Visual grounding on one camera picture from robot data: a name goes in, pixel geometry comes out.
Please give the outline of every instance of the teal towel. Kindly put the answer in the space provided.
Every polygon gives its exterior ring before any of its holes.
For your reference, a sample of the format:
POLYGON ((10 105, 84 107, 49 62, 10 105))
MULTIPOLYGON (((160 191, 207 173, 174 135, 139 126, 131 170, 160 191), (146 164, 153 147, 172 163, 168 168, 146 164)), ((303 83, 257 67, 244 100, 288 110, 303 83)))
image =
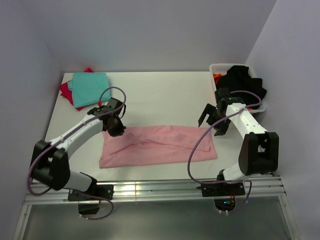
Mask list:
MULTIPOLYGON (((72 91, 75 108, 96 104, 102 92, 109 88, 108 76, 98 72, 75 72, 68 82, 68 88, 72 91)), ((108 101, 110 97, 110 91, 107 91, 102 101, 108 101)))

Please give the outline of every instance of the robotic arm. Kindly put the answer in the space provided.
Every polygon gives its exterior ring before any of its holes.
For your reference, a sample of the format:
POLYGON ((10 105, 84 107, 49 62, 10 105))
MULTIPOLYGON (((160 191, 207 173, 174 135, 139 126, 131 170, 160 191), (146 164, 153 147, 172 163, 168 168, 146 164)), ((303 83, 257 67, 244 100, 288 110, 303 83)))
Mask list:
POLYGON ((42 157, 37 159, 33 168, 30 168, 31 178, 57 191, 71 189, 87 195, 107 198, 106 189, 104 186, 97 185, 95 178, 82 172, 70 171, 69 158, 88 139, 101 131, 108 131, 112 137, 123 135, 126 127, 119 117, 122 108, 123 116, 126 105, 115 98, 111 98, 107 105, 94 107, 88 111, 87 115, 77 125, 63 135, 49 142, 43 140, 37 142, 34 146, 31 166, 41 154, 42 157))
POLYGON ((215 136, 226 134, 230 122, 240 132, 243 142, 238 157, 238 163, 222 170, 218 180, 241 180, 255 174, 272 173, 278 168, 279 137, 275 132, 268 132, 251 115, 240 97, 232 97, 228 88, 220 88, 215 93, 216 107, 207 104, 198 123, 203 123, 209 115, 207 123, 216 121, 243 111, 240 114, 217 124, 215 136))

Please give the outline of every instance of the pink cloth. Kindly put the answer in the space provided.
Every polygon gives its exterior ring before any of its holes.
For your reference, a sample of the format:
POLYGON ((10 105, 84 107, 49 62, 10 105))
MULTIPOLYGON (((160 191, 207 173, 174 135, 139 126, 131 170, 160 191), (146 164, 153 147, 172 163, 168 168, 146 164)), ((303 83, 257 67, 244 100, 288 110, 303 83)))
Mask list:
MULTIPOLYGON (((206 128, 192 126, 137 126, 123 136, 104 132, 100 168, 186 163, 206 128)), ((193 162, 216 159, 212 137, 207 134, 192 157, 193 162)))

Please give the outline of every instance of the black joint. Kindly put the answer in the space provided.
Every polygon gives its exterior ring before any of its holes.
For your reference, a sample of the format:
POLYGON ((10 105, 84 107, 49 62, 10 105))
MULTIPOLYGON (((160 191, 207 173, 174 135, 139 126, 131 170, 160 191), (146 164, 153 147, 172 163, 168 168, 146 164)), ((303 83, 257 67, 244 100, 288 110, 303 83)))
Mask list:
POLYGON ((251 132, 244 136, 238 159, 239 167, 246 176, 272 173, 278 168, 278 156, 279 136, 275 132, 251 132))

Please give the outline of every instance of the white table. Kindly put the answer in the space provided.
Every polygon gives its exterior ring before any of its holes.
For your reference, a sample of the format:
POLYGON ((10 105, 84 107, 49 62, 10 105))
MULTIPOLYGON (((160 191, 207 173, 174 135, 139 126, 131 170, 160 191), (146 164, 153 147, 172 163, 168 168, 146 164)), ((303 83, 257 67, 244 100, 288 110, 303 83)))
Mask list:
MULTIPOLYGON (((72 79, 66 73, 63 83, 72 79)), ((207 103, 215 105, 215 95, 209 72, 108 72, 111 86, 123 89, 127 96, 126 127, 152 125, 182 125, 197 127, 207 103)), ((111 95, 123 100, 122 94, 111 95)), ((77 111, 64 97, 57 97, 45 137, 49 141, 77 124, 92 106, 77 111)), ((233 124, 225 136, 213 137, 217 159, 191 164, 196 178, 216 178, 220 170, 238 161, 242 138, 233 124)), ((70 158, 70 169, 84 172, 98 181, 175 180, 188 179, 187 163, 149 166, 99 168, 103 135, 99 133, 81 146, 70 158)))

